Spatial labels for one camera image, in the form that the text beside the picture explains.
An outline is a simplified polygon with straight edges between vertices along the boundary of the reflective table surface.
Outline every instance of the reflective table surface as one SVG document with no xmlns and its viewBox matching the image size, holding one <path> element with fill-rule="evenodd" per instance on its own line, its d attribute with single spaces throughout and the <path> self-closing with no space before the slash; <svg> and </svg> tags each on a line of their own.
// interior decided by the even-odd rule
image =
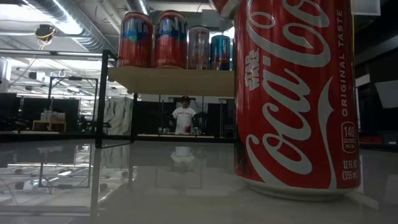
<svg viewBox="0 0 398 224">
<path fill-rule="evenodd" d="M 60 177 L 50 182 L 77 186 L 87 185 L 87 178 L 81 176 L 88 175 L 89 149 L 93 143 L 52 141 L 2 144 L 1 147 L 12 150 L 72 148 L 76 152 L 74 163 L 58 162 L 81 167 L 65 170 L 58 163 L 58 167 L 45 167 L 44 174 L 50 180 L 71 172 L 67 175 L 74 177 Z M 113 194 L 127 183 L 130 148 L 133 150 L 132 191 Z M 33 217 L 31 213 L 9 216 L 4 212 L 6 207 L 20 211 L 24 206 L 90 209 L 91 189 L 54 188 L 50 193 L 49 189 L 35 187 L 15 189 L 16 182 L 28 185 L 37 181 L 37 177 L 17 176 L 20 174 L 15 172 L 16 165 L 31 165 L 19 167 L 22 174 L 38 174 L 38 167 L 13 159 L 14 164 L 9 162 L 11 166 L 0 168 L 0 223 L 21 223 L 21 220 L 74 223 L 77 217 L 71 211 L 69 217 L 72 218 Z M 332 202 L 298 202 L 261 195 L 234 174 L 233 161 L 232 144 L 136 142 L 103 149 L 100 183 L 107 184 L 107 188 L 101 190 L 98 200 L 107 204 L 98 223 L 397 223 L 398 153 L 361 151 L 362 185 L 356 192 Z"/>
</svg>

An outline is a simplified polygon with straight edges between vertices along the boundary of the red and blue can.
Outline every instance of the red and blue can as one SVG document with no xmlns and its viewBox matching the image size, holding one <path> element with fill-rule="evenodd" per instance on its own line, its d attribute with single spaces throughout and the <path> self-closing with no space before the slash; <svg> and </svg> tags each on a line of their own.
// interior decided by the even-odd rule
<svg viewBox="0 0 398 224">
<path fill-rule="evenodd" d="M 181 13 L 164 11 L 155 31 L 155 68 L 187 68 L 187 22 Z"/>
<path fill-rule="evenodd" d="M 217 35 L 211 38 L 210 64 L 212 70 L 229 71 L 229 57 L 231 42 L 225 35 Z"/>
<path fill-rule="evenodd" d="M 124 15 L 119 40 L 118 66 L 151 67 L 153 26 L 149 16 L 139 12 Z"/>
</svg>

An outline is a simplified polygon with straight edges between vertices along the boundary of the red can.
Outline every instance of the red can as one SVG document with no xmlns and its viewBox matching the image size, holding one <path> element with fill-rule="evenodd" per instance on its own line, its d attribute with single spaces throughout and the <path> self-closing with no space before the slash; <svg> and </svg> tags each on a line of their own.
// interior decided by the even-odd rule
<svg viewBox="0 0 398 224">
<path fill-rule="evenodd" d="M 218 13 L 224 18 L 234 17 L 235 9 L 241 0 L 210 0 L 216 7 Z"/>
<path fill-rule="evenodd" d="M 187 22 L 177 11 L 160 13 L 155 32 L 155 68 L 187 67 Z"/>
<path fill-rule="evenodd" d="M 361 183 L 349 0 L 245 0 L 236 18 L 235 171 L 322 200 Z"/>
<path fill-rule="evenodd" d="M 153 26 L 149 16 L 139 12 L 124 15 L 119 40 L 119 60 L 121 66 L 151 66 Z"/>
</svg>

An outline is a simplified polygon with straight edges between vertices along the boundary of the wall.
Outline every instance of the wall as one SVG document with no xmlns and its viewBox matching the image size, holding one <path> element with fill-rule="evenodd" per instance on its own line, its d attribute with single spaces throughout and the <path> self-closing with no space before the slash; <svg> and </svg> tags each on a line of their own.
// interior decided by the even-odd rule
<svg viewBox="0 0 398 224">
<path fill-rule="evenodd" d="M 377 135 L 380 131 L 398 131 L 398 108 L 384 109 L 375 86 L 375 83 L 398 80 L 397 60 L 398 50 L 394 50 L 356 67 L 357 78 L 368 73 L 371 81 L 358 89 L 361 131 L 364 134 Z"/>
</svg>

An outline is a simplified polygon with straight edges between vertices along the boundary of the white glossy floor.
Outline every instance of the white glossy floor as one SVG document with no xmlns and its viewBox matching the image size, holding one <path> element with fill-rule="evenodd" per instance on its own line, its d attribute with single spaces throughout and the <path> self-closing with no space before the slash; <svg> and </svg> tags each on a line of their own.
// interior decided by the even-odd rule
<svg viewBox="0 0 398 224">
<path fill-rule="evenodd" d="M 103 149 L 101 166 L 120 184 L 130 147 L 132 194 L 113 198 L 99 223 L 398 223 L 398 153 L 361 151 L 363 184 L 358 192 L 320 203 L 269 197 L 246 187 L 233 172 L 232 144 L 136 142 Z M 72 198 L 53 205 L 74 205 Z M 13 220 L 0 217 L 0 223 Z"/>
</svg>

